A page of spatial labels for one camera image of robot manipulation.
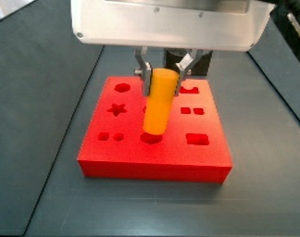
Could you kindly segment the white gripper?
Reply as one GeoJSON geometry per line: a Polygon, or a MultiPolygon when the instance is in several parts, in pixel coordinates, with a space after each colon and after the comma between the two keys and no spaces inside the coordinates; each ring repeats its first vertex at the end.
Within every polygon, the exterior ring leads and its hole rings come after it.
{"type": "Polygon", "coordinates": [[[258,42],[274,6],[261,0],[71,0],[74,33],[85,44],[138,46],[142,94],[150,94],[147,47],[176,49],[176,95],[205,50],[248,51],[258,42]]]}

